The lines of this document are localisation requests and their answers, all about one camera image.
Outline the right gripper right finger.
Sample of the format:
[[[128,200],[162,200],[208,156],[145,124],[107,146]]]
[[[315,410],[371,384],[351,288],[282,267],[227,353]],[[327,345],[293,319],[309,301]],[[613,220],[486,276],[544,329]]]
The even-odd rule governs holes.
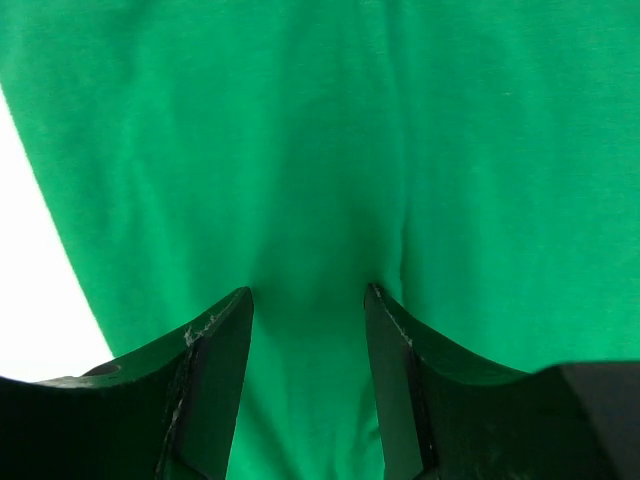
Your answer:
[[[556,364],[525,373],[409,314],[364,298],[388,479],[635,479],[639,365]]]

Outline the green t shirt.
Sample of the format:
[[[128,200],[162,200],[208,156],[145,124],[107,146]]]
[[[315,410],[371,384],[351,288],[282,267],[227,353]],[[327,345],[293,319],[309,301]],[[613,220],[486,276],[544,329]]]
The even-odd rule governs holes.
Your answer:
[[[379,479],[363,297],[639,355],[635,1],[5,1],[1,86],[122,355],[254,295],[232,479]]]

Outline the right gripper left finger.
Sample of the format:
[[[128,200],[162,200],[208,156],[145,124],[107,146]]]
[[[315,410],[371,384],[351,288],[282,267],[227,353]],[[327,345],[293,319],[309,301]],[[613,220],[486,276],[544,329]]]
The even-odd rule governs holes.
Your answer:
[[[252,335],[242,287],[89,372],[1,382],[5,479],[222,479]]]

